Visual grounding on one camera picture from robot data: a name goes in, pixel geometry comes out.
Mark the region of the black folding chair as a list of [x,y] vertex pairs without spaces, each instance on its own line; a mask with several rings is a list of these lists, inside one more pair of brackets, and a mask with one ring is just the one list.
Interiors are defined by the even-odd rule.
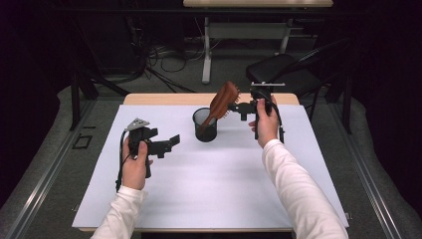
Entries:
[[349,38],[318,47],[298,59],[280,54],[246,68],[246,77],[253,84],[279,84],[272,91],[291,93],[298,99],[313,94],[309,118],[312,119],[317,97],[323,85],[337,80],[343,73],[344,53],[351,45]]

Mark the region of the brown wooden hairbrush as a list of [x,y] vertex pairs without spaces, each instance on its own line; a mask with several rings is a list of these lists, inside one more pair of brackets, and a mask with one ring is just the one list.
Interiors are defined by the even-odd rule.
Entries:
[[203,132],[211,120],[222,118],[228,111],[230,104],[235,104],[239,100],[239,89],[231,81],[227,81],[217,92],[210,104],[210,113],[206,120],[200,125],[199,131]]

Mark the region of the person's left hand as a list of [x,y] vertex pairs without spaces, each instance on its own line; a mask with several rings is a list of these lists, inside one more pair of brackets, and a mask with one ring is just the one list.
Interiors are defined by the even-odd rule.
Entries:
[[128,147],[128,139],[123,143],[121,156],[123,158],[122,165],[122,185],[131,189],[141,190],[145,185],[147,157],[147,144],[141,142],[138,145],[137,158],[133,158]]

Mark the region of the white-legged desk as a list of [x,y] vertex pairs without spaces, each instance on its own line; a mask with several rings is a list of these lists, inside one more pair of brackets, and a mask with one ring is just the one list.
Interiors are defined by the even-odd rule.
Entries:
[[[329,8],[332,0],[183,0],[188,8],[214,8],[252,10],[253,8]],[[215,23],[209,17],[204,18],[204,65],[202,83],[211,80],[211,45],[210,39],[281,39],[280,53],[284,53],[289,41],[293,19],[283,23]]]

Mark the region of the black metal stand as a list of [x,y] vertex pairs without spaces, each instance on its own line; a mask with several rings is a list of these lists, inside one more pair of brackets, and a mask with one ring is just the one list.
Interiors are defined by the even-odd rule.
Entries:
[[129,94],[129,91],[115,85],[100,74],[95,73],[85,66],[79,66],[73,73],[71,83],[73,113],[71,130],[74,130],[77,127],[82,118],[80,93],[83,93],[90,101],[94,101],[98,98],[99,92],[95,87],[95,83],[99,83],[124,97]]

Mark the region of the white table cover sheet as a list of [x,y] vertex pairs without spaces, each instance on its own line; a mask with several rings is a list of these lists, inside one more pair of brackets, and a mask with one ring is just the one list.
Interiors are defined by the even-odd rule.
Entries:
[[282,231],[292,224],[262,163],[262,150],[247,123],[230,113],[217,136],[198,140],[193,106],[119,107],[73,222],[97,228],[115,196],[119,141],[136,118],[149,121],[158,139],[179,144],[151,167],[137,229],[155,231]]

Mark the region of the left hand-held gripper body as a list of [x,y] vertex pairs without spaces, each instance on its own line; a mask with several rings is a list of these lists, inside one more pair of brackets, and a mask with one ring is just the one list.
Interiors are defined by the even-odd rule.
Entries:
[[170,152],[172,147],[168,145],[169,140],[152,141],[151,139],[142,138],[142,130],[148,127],[149,122],[143,119],[135,119],[125,129],[129,132],[128,147],[132,157],[136,157],[138,153],[138,145],[141,141],[147,144],[147,154],[156,155],[158,158],[163,158],[166,152]]

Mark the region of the person's right hand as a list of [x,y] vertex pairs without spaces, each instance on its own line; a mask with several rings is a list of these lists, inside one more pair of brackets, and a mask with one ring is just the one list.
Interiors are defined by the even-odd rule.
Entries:
[[264,148],[270,140],[278,137],[279,119],[275,111],[269,114],[266,112],[266,103],[263,99],[257,101],[257,113],[259,120],[250,121],[248,126],[251,131],[258,134],[258,144]]

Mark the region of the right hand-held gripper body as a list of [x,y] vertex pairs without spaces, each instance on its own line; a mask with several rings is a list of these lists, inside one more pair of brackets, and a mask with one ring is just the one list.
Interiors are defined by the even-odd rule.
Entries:
[[274,87],[283,87],[284,83],[252,83],[251,84],[251,96],[256,101],[257,99],[265,100],[266,113],[270,114],[273,108],[273,101],[271,94]]

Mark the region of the metal floor rail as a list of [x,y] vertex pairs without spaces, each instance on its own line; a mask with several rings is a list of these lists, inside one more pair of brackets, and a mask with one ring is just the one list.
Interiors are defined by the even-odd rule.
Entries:
[[4,226],[0,236],[3,239],[23,238],[61,170],[71,144],[95,105],[96,101],[85,101],[81,118],[75,127],[71,127],[71,106],[66,102],[61,104],[53,127],[0,210],[0,222]]
[[365,190],[365,193],[380,223],[386,239],[403,239],[372,175],[370,174],[370,171],[364,161],[363,156],[361,155],[356,141],[342,124],[341,111],[339,106],[336,104],[328,104],[327,106],[332,116],[334,117],[334,122],[339,130],[339,133],[341,134],[341,137],[343,138],[349,154],[351,155],[352,164],[358,174],[360,182]]

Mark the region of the black mesh pen holder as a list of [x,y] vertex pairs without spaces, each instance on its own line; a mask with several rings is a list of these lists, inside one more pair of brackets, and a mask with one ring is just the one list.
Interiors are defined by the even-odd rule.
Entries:
[[195,136],[202,142],[210,142],[217,136],[217,120],[211,119],[205,126],[202,124],[208,118],[209,108],[201,108],[194,112],[192,119],[195,126]]

